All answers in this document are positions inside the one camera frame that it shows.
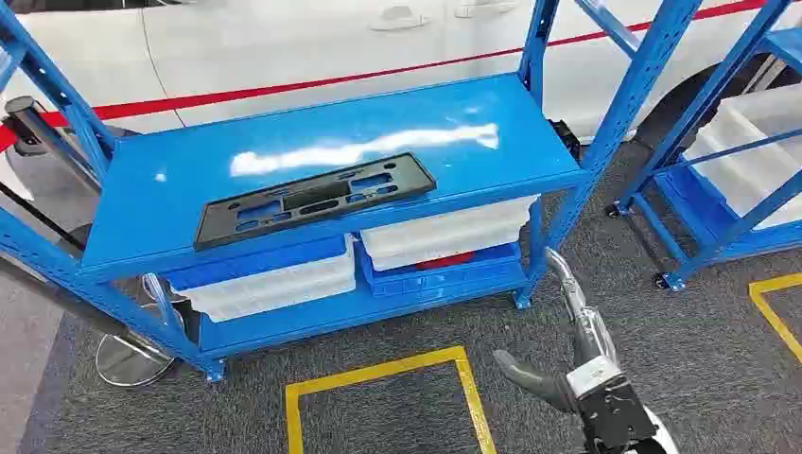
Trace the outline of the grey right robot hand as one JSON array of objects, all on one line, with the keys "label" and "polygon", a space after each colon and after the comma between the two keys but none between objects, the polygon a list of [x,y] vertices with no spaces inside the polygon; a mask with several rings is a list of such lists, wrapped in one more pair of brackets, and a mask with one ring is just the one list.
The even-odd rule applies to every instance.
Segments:
[{"label": "grey right robot hand", "polygon": [[575,368],[565,375],[537,372],[505,350],[493,357],[506,378],[553,408],[576,413],[578,401],[621,375],[618,355],[599,310],[586,302],[584,291],[567,261],[552,248],[544,249],[549,267],[559,276],[574,333]]}]

